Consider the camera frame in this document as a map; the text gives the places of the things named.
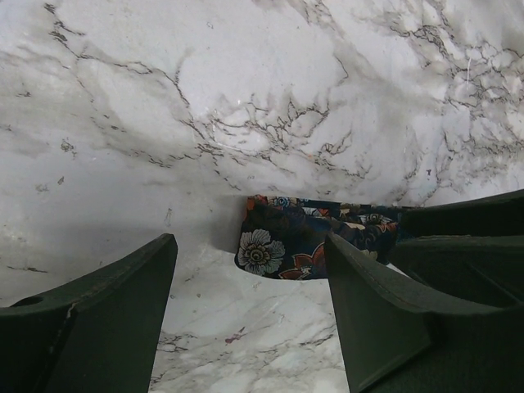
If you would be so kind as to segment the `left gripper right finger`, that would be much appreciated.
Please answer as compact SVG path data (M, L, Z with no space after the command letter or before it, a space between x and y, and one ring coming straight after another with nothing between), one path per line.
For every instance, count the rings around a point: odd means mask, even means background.
M522 391L523 303L437 291L337 235L325 254L351 391Z

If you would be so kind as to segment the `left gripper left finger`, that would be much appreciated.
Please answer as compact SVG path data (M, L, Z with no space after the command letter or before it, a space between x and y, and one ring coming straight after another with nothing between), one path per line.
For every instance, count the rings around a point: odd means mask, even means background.
M3 392L146 392L178 245L163 234L1 309Z

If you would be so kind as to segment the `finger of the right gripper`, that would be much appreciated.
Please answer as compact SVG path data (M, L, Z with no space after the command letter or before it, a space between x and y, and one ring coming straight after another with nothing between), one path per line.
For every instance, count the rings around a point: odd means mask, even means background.
M400 227L414 237L503 237L523 234L523 191L408 210Z
M419 237L396 245L389 261L412 279L494 307L523 303L523 237Z

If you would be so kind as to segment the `navy floral tie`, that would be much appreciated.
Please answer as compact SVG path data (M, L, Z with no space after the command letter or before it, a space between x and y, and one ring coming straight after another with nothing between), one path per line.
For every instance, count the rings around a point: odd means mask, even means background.
M329 233L381 264L409 235L400 218L409 209L316 201L286 196L250 196L235 255L236 266L257 276L315 280L328 276L324 242Z

